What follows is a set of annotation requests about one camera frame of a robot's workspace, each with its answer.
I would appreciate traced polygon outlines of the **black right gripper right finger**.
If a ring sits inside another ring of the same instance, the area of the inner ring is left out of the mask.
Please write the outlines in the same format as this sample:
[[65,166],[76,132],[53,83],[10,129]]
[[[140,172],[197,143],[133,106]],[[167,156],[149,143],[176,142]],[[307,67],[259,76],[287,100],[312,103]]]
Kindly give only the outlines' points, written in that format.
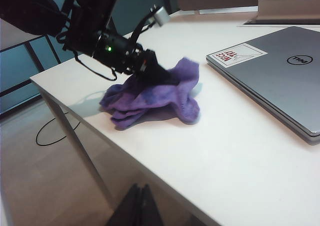
[[164,225],[152,191],[148,184],[146,184],[142,190],[141,224]]

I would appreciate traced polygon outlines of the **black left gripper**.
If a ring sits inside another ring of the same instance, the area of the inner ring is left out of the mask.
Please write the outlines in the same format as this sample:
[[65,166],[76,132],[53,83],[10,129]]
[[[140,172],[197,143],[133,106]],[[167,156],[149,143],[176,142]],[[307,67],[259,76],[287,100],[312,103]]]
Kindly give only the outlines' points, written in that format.
[[170,70],[158,63],[155,53],[111,30],[102,32],[92,57],[119,73],[136,74],[147,85],[178,85]]

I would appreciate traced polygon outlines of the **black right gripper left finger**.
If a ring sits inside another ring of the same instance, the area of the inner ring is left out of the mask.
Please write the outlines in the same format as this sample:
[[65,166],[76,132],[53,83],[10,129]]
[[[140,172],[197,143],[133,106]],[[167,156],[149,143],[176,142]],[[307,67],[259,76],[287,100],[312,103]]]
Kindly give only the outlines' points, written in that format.
[[114,213],[106,223],[107,225],[136,225],[140,210],[141,188],[133,184]]

